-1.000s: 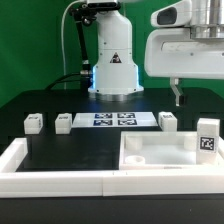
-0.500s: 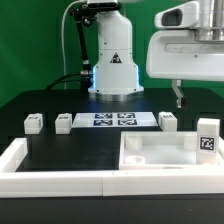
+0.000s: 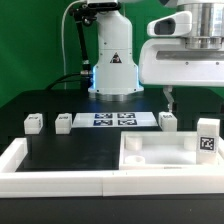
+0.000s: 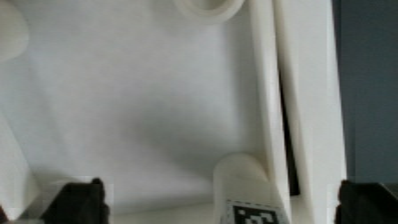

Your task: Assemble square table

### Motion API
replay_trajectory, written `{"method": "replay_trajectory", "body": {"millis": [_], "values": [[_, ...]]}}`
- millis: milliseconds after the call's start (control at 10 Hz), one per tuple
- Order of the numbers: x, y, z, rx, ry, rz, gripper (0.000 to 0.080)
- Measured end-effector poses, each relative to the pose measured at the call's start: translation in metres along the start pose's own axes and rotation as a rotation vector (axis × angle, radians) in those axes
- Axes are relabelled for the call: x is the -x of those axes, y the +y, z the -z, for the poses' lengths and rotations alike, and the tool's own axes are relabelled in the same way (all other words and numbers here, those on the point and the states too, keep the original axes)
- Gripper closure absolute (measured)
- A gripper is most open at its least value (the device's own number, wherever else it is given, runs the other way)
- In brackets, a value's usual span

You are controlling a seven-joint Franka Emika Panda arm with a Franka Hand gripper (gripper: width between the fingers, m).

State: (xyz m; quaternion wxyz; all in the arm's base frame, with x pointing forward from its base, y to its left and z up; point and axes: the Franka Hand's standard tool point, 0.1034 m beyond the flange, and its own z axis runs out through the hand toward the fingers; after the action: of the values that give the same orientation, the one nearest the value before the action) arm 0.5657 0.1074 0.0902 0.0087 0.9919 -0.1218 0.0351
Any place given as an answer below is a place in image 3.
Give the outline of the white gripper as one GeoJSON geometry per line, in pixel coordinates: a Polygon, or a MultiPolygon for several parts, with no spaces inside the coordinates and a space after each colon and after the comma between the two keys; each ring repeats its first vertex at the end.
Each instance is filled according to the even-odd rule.
{"type": "Polygon", "coordinates": [[[150,39],[141,49],[139,80],[142,84],[163,85],[172,112],[172,86],[224,87],[224,47],[189,50],[184,39],[150,39]]]}

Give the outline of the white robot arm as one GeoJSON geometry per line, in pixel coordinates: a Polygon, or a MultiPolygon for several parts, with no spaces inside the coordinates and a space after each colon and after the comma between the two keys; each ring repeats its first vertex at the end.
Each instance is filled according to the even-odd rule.
{"type": "Polygon", "coordinates": [[[158,0],[176,12],[151,21],[139,63],[132,59],[132,25],[119,12],[129,0],[87,0],[97,14],[99,59],[92,97],[123,100],[144,85],[224,87],[224,0],[158,0]]]}

